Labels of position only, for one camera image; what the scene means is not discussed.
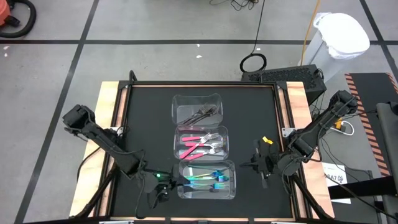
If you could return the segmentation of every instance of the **trash can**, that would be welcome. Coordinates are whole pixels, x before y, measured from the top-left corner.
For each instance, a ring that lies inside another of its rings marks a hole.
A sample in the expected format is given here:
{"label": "trash can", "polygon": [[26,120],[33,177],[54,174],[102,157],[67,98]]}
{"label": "trash can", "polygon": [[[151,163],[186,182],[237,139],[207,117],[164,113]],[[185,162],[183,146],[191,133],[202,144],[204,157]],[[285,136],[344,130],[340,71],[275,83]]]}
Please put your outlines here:
{"label": "trash can", "polygon": [[318,30],[304,53],[303,65],[322,69],[324,82],[370,46],[365,30],[347,14],[318,13],[313,26]]}

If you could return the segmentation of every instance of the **red vacuum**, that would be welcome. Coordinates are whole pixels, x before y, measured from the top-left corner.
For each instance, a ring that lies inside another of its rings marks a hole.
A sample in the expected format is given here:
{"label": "red vacuum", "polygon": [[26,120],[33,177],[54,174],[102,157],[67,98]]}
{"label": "red vacuum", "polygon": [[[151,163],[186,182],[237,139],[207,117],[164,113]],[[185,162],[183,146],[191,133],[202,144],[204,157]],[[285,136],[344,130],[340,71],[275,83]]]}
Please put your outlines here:
{"label": "red vacuum", "polygon": [[[20,21],[11,15],[11,11],[14,9],[15,3],[23,3],[27,5],[30,9],[29,20],[26,23],[26,26],[22,28],[20,31],[13,33],[1,32],[1,28],[4,26],[13,26],[18,27]],[[5,38],[17,38],[22,37],[23,35],[28,34],[35,24],[36,21],[36,8],[35,6],[28,0],[0,0],[0,37]]]}

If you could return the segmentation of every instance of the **concrete floor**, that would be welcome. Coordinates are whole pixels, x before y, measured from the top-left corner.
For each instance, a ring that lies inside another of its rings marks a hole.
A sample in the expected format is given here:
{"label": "concrete floor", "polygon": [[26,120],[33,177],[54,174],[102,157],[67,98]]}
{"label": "concrete floor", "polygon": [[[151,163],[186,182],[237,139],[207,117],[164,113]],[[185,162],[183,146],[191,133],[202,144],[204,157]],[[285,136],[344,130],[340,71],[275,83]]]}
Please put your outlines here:
{"label": "concrete floor", "polygon": [[[253,40],[261,11],[261,4],[251,11],[237,12],[227,2],[211,6],[207,0],[32,2],[38,12],[32,32],[20,40],[0,39],[1,223],[68,218],[85,143],[63,130],[59,115],[77,103],[95,108],[101,82],[125,80],[130,69],[140,80],[239,80],[240,60],[253,45],[233,41],[211,44],[211,41]],[[266,1],[259,39],[300,40],[258,45],[259,52],[267,56],[267,68],[297,64],[301,40],[315,3],[315,0]],[[398,2],[368,0],[366,3],[381,38],[397,40]],[[15,15],[27,19],[26,10],[25,6],[17,5]],[[364,55],[327,82],[324,107],[336,90],[348,89],[344,73],[398,75],[396,65],[386,57],[390,52],[398,59],[397,41],[382,42],[359,0],[322,1],[319,12],[347,13],[375,40]],[[186,39],[193,41],[191,44],[178,41]],[[245,65],[246,70],[257,67],[259,62],[255,59]],[[67,94],[60,95],[62,90]],[[380,177],[359,118],[350,121],[355,135],[329,134],[326,140],[331,150],[349,166],[371,170],[375,177]],[[44,141],[46,135],[51,141]],[[43,166],[37,163],[39,155],[45,159]],[[32,176],[35,165],[37,171],[42,169],[40,175]],[[25,206],[20,209],[24,195]]]}

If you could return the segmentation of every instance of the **clear plastic bin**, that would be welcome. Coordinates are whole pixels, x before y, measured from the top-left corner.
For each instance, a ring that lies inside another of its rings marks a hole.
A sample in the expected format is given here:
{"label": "clear plastic bin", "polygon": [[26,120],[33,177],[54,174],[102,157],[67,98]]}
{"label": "clear plastic bin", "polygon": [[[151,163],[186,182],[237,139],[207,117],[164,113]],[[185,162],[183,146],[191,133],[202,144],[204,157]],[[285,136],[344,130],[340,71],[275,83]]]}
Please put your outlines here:
{"label": "clear plastic bin", "polygon": [[[215,106],[216,112],[204,117],[194,124],[183,122],[198,113],[203,105]],[[175,95],[172,101],[172,119],[177,126],[214,126],[217,127],[223,120],[223,104],[217,93],[210,96],[181,96]]]}
{"label": "clear plastic bin", "polygon": [[180,198],[232,199],[236,195],[235,165],[232,161],[181,161],[180,174],[191,179],[190,184],[177,187]]}
{"label": "clear plastic bin", "polygon": [[218,133],[220,136],[215,139],[211,139],[205,143],[205,145],[198,146],[193,152],[189,154],[189,156],[194,156],[197,153],[209,152],[211,146],[214,144],[221,144],[221,147],[218,147],[217,152],[215,154],[206,154],[204,156],[193,159],[192,161],[222,161],[228,157],[229,153],[229,142],[228,142],[228,130],[224,126],[219,126],[217,128],[209,129],[204,127],[177,127],[174,135],[174,156],[177,159],[180,159],[180,156],[190,149],[193,145],[198,143],[200,140],[189,140],[186,138],[192,137],[203,137],[207,133],[213,134]]}

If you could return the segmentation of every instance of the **paper sheet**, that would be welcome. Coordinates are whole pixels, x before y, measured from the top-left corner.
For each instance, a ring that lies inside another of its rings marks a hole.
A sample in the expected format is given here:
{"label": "paper sheet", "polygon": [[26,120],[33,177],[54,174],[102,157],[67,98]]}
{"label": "paper sheet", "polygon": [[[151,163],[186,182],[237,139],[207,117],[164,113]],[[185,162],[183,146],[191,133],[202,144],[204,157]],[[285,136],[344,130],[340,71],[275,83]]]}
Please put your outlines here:
{"label": "paper sheet", "polygon": [[[323,164],[323,171],[325,171],[325,174],[328,177],[330,177],[334,181],[339,182],[340,184],[347,184],[347,176],[345,172],[345,167],[343,165],[329,164],[326,162],[322,162],[322,164]],[[328,187],[337,185],[336,183],[327,178],[326,178],[326,184],[328,185]],[[349,198],[334,199],[332,200],[332,202],[351,204],[351,199]]]}

